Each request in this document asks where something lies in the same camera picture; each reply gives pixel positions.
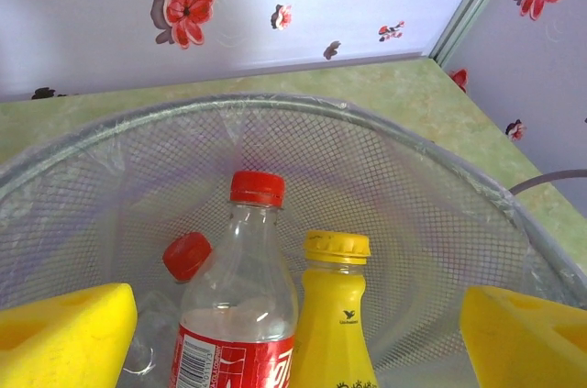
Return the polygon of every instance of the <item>yellow sponge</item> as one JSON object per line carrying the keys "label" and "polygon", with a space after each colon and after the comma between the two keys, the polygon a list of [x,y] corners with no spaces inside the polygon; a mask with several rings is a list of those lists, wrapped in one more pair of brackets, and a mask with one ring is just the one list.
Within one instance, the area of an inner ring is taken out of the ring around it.
{"label": "yellow sponge", "polygon": [[587,387],[587,312],[489,286],[460,314],[481,388]]}
{"label": "yellow sponge", "polygon": [[0,312],[0,388],[113,388],[137,325],[128,284]]}

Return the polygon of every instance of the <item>floral wallpaper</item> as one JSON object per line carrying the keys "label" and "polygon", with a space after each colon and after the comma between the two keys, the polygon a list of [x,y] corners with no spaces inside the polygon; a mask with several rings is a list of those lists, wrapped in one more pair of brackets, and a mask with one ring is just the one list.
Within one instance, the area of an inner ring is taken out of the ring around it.
{"label": "floral wallpaper", "polygon": [[0,101],[426,56],[460,2],[0,0]]}
{"label": "floral wallpaper", "polygon": [[[490,0],[444,68],[544,173],[587,168],[586,0]],[[587,216],[587,182],[556,187]]]}

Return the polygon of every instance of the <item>mesh basket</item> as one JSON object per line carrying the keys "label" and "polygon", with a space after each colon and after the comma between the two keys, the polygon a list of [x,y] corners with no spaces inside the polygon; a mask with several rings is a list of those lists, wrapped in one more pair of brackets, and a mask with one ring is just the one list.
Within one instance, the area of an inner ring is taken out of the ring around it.
{"label": "mesh basket", "polygon": [[587,300],[513,196],[432,142],[344,103],[232,94],[125,113],[5,166],[0,308],[112,281],[178,300],[161,254],[192,230],[219,240],[240,169],[286,179],[278,229],[300,295],[307,229],[371,238],[362,310],[381,386],[477,386],[458,327],[472,284]]}

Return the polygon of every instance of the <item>bottle label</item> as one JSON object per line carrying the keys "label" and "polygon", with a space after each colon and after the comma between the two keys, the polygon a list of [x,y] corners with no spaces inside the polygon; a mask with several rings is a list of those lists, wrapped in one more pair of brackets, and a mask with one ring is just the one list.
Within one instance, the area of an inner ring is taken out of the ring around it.
{"label": "bottle label", "polygon": [[287,388],[293,343],[225,342],[180,325],[169,388]]}

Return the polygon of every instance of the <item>countertop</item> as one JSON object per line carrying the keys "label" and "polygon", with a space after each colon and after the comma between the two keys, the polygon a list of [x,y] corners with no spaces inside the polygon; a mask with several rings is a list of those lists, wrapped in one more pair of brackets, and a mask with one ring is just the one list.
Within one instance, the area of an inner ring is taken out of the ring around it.
{"label": "countertop", "polygon": [[[101,116],[175,99],[235,92],[313,94],[354,103],[454,152],[506,188],[540,174],[429,59],[0,104],[0,163]],[[518,198],[587,271],[585,218],[550,184]]]}

